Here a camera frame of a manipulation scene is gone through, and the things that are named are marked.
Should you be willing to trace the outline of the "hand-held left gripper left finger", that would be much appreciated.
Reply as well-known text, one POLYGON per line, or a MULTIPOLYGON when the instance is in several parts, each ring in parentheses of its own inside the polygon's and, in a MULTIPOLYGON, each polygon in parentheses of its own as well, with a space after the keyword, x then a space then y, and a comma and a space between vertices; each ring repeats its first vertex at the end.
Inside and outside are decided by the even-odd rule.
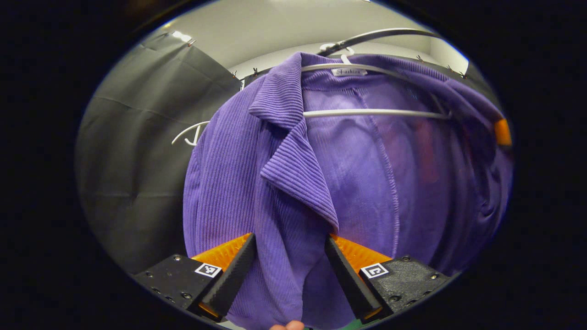
POLYGON ((247 233, 193 257, 176 253, 133 278, 176 307, 220 322, 244 283, 256 251, 255 234, 247 233))

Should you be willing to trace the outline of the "white clothes hanger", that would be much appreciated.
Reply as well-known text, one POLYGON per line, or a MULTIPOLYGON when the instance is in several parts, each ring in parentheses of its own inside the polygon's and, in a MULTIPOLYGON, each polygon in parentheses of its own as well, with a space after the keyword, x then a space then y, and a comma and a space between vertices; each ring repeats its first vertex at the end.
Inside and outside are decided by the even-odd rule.
POLYGON ((199 122, 195 125, 187 127, 187 129, 184 129, 182 132, 180 132, 178 135, 176 135, 176 137, 174 137, 171 144, 173 145, 176 142, 178 142, 180 140, 180 138, 183 138, 183 141, 186 144, 188 144, 190 146, 196 146, 197 141, 199 140, 200 134, 203 132, 205 127, 208 125, 208 123, 210 123, 210 121, 202 121, 202 122, 199 122), (193 138, 191 138, 191 139, 188 138, 187 137, 188 133, 193 133, 193 138))
MULTIPOLYGON (((355 55, 355 51, 351 47, 346 47, 347 54, 340 56, 342 63, 323 63, 309 66, 302 66, 302 72, 311 72, 318 70, 331 69, 335 71, 336 77, 350 77, 354 75, 358 76, 363 72, 377 72, 388 75, 399 81, 405 81, 408 84, 415 84, 408 77, 396 73, 394 71, 386 70, 377 66, 363 65, 359 63, 352 63, 349 60, 350 56, 355 55)), ((452 118, 451 110, 443 110, 440 113, 434 113, 429 111, 415 111, 415 110, 398 110, 398 109, 338 109, 338 110, 319 110, 309 111, 304 113, 306 118, 317 118, 317 117, 330 117, 330 116, 411 116, 411 117, 422 117, 430 119, 438 119, 441 121, 448 121, 452 118)))

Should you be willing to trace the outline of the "purple ribbed jacket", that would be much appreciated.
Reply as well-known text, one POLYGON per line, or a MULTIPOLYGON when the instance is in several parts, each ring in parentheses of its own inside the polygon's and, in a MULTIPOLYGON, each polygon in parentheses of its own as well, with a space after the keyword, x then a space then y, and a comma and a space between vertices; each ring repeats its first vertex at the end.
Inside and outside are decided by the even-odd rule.
POLYGON ((384 55, 350 61, 415 84, 377 72, 302 72, 341 60, 298 52, 225 102, 192 152, 183 192, 188 255, 256 237, 256 260, 227 313, 246 330, 352 322, 325 255, 330 234, 451 276, 485 247, 504 215, 514 160, 496 144, 501 111, 420 63, 384 55), (304 117, 338 109, 453 114, 448 121, 304 117))

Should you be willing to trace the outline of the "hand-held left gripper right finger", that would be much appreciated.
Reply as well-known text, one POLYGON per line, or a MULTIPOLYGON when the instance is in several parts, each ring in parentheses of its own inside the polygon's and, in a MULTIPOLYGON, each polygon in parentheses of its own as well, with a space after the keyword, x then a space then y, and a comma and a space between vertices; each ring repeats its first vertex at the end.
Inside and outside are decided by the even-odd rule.
POLYGON ((364 324, 413 307, 449 280, 409 255, 391 258, 336 235, 325 240, 325 253, 354 316, 364 324))

